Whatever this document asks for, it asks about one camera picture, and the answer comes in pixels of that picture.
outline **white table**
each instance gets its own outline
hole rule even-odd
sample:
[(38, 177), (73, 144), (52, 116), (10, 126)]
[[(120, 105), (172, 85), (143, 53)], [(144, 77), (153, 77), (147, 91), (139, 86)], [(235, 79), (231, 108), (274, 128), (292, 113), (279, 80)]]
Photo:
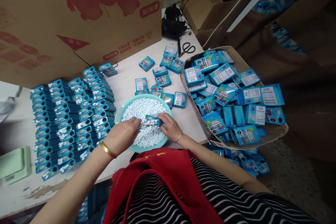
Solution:
[[(193, 54), (184, 54), (181, 60), (186, 60), (192, 55), (203, 51), (191, 30), (190, 33), (190, 35), (186, 33), (182, 36), (181, 47), (183, 43), (190, 42), (191, 45), (196, 47), (196, 50)], [(152, 85), (156, 84), (152, 70), (145, 72), (139, 67), (138, 63), (146, 56), (149, 56), (155, 61), (153, 68), (158, 67), (166, 46), (177, 48), (177, 41), (162, 38), (161, 41), (118, 63), (118, 67), (116, 68), (118, 74), (106, 79), (113, 90), (116, 100), (114, 104), (117, 108), (134, 96), (136, 78), (146, 77), (149, 89)], [(176, 91), (181, 91), (186, 93), (179, 75), (169, 71), (169, 76), (172, 84), (165, 87), (164, 92), (174, 94)], [(4, 132), (5, 135), (2, 141), (5, 141), (3, 145), (6, 151), (11, 151), (22, 146), (30, 146), (32, 174), (12, 185), (6, 187), (0, 186), (0, 219), (47, 202), (76, 172), (76, 169), (72, 169), (64, 175), (57, 174), (46, 182), (42, 180), (42, 173), (35, 173), (35, 166), (33, 165), (36, 159), (36, 153), (33, 151), (35, 126), (29, 95), (29, 89), (23, 88), (20, 97), (17, 99), (15, 111), (6, 120), (6, 123), (10, 123), (12, 127), (8, 127), (8, 130)], [(173, 107), (172, 113), (184, 133), (197, 142), (205, 142), (206, 136), (189, 98), (187, 98), (184, 109)], [(171, 141), (168, 141), (164, 147), (179, 148), (179, 145), (174, 145)], [(99, 176), (96, 183), (110, 179), (118, 169), (126, 167), (133, 153), (133, 151), (127, 150), (117, 159), (113, 160)]]

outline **concrete floor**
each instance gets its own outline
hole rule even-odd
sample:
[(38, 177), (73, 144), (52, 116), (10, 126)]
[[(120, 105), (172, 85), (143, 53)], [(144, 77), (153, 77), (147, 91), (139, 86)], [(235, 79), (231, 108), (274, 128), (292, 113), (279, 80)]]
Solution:
[[(180, 0), (162, 0), (162, 7), (168, 7)], [(307, 158), (295, 155), (282, 141), (263, 146), (261, 154), (268, 161), (273, 172), (260, 181), (279, 196), (293, 202), (311, 214), (320, 223), (335, 223), (336, 214), (321, 197), (313, 165)]]

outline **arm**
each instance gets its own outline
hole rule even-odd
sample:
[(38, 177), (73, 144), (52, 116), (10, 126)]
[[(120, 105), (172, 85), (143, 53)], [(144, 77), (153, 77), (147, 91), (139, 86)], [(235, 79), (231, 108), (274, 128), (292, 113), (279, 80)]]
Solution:
[[(104, 144), (113, 154), (120, 155), (134, 142), (140, 123), (141, 119), (133, 117), (115, 125), (104, 139)], [(101, 146), (95, 148), (75, 175), (40, 210), (31, 224), (45, 223), (46, 220), (49, 224), (74, 223), (91, 187), (112, 160)]]
[[(160, 126), (162, 132), (167, 137), (169, 137), (169, 139), (176, 142), (182, 132), (177, 122), (166, 113), (159, 114), (157, 117), (160, 118), (166, 125), (166, 127), (162, 125)], [(272, 193), (261, 182), (244, 171), (244, 169), (240, 168), (238, 165), (232, 163), (226, 158), (219, 156), (215, 152), (205, 148), (187, 135), (182, 133), (177, 143), (183, 149), (191, 150), (191, 152), (193, 152), (204, 164), (222, 173), (224, 176), (228, 177), (251, 194), (257, 195), (261, 192)]]

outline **person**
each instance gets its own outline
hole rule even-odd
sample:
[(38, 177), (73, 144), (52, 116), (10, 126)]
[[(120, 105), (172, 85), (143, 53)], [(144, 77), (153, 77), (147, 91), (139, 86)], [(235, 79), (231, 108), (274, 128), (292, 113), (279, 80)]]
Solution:
[[(117, 171), (106, 206), (110, 223), (317, 223), (276, 196), (238, 165), (184, 134), (168, 114), (157, 116), (162, 132), (184, 150), (159, 148), (140, 153)], [(75, 175), (32, 220), (74, 223), (99, 175), (135, 140), (141, 119), (115, 125)]]

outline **gold bangle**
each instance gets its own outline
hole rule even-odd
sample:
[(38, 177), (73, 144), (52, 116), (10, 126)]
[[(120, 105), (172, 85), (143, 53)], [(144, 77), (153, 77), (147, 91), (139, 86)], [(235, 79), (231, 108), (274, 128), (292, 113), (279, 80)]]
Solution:
[(103, 143), (103, 142), (101, 142), (100, 143), (100, 146), (103, 148), (103, 150), (107, 153), (107, 154), (109, 154), (111, 157), (113, 157), (113, 159), (116, 159), (117, 158), (117, 156), (116, 155), (114, 155), (106, 146), (105, 146), (105, 144)]

